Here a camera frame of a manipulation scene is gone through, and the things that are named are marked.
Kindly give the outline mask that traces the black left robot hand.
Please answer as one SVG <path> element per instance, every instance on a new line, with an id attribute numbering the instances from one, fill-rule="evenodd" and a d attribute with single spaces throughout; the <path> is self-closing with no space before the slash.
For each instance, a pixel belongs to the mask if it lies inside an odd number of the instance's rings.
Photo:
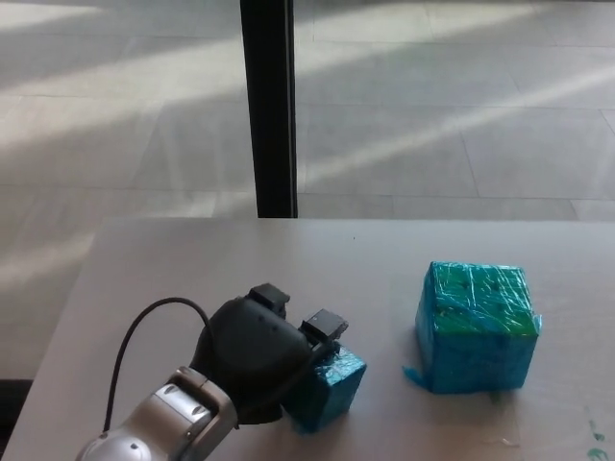
<path id="1" fill-rule="evenodd" d="M 299 327 L 286 320 L 290 297 L 271 283 L 225 302 L 197 342 L 190 367 L 212 380 L 231 400 L 240 425 L 273 423 L 283 400 L 313 368 L 339 350 L 348 328 L 321 309 Z"/>

